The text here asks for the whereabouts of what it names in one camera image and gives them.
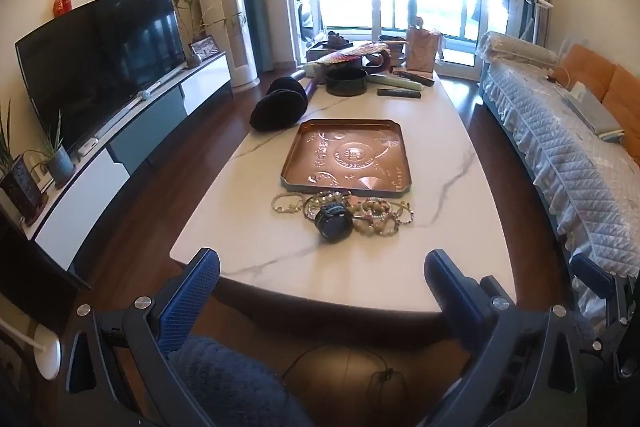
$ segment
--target copper tray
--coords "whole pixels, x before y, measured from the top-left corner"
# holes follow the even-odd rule
[[[350,190],[399,198],[411,188],[400,125],[392,120],[308,120],[300,125],[280,174],[292,192]]]

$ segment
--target flat screen tv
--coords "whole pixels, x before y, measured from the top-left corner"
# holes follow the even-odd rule
[[[95,0],[15,47],[45,132],[55,132],[62,112],[68,151],[184,61],[172,0]]]

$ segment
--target framed photo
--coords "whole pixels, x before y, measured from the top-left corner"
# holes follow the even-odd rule
[[[220,53],[220,48],[211,36],[205,37],[197,42],[193,42],[192,44],[189,44],[189,47],[193,54],[198,55],[201,60],[209,58],[216,53]]]

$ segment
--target orange pillow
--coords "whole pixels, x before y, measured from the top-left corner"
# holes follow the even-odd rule
[[[640,165],[640,78],[618,66],[602,105],[625,130],[622,145]]]
[[[581,44],[574,44],[556,66],[553,77],[566,89],[572,89],[576,82],[583,83],[602,102],[615,71],[613,62]]]

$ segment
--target dark brown floor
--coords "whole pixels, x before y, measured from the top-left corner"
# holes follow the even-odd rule
[[[122,225],[105,245],[105,253],[78,303],[94,309],[122,309],[138,296],[153,295],[180,269],[169,251],[209,185],[249,131],[248,115],[274,74],[260,87],[238,94],[222,110],[207,118],[156,173]],[[449,96],[473,141],[494,195],[511,257],[518,305],[546,310],[561,302],[562,279],[558,245],[538,195],[519,157],[491,113],[477,97],[474,82],[444,80]],[[223,344],[261,360],[276,373],[304,350],[318,345],[259,328],[239,312],[209,299],[194,327]],[[454,382],[466,361],[455,341],[423,349],[377,349],[386,362],[401,371],[408,394],[399,380],[386,384],[382,412],[367,400],[371,374],[382,369],[380,360],[357,347],[322,347],[302,359],[287,378],[287,386],[303,402],[318,427],[414,425]],[[132,379],[136,394],[140,383]],[[39,416],[55,425],[55,387],[42,382]]]

